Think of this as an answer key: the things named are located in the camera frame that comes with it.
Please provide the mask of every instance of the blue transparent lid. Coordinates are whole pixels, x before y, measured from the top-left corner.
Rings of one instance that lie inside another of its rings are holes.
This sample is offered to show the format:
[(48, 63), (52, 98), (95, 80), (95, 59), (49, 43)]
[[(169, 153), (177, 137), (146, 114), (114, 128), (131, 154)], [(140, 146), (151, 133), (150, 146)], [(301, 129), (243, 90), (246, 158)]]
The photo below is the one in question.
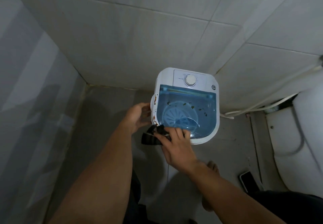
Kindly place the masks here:
[(204, 138), (216, 127), (216, 94), (160, 85), (157, 119), (165, 127), (191, 131), (191, 139)]

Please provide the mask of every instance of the tiled floor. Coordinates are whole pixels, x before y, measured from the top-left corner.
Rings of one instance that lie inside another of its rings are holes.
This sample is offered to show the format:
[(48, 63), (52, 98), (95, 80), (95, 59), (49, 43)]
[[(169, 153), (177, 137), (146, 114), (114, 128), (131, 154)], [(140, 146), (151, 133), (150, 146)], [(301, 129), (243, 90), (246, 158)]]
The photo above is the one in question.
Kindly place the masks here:
[[(65, 162), (60, 171), (47, 220), (59, 206), (67, 190), (84, 168), (96, 157), (123, 118), (127, 108), (149, 102), (152, 92), (121, 88), (91, 87), (81, 109)], [(143, 128), (133, 136), (133, 167), (141, 181), (141, 200), (147, 206), (150, 220), (185, 223), (221, 223), (214, 213), (201, 205), (201, 194), (190, 180), (168, 167), (159, 146), (140, 143)], [(213, 160), (221, 175), (240, 187), (237, 176), (250, 169), (256, 179), (259, 170), (250, 120), (238, 116), (220, 119), (220, 128), (209, 142), (193, 147), (204, 162)]]

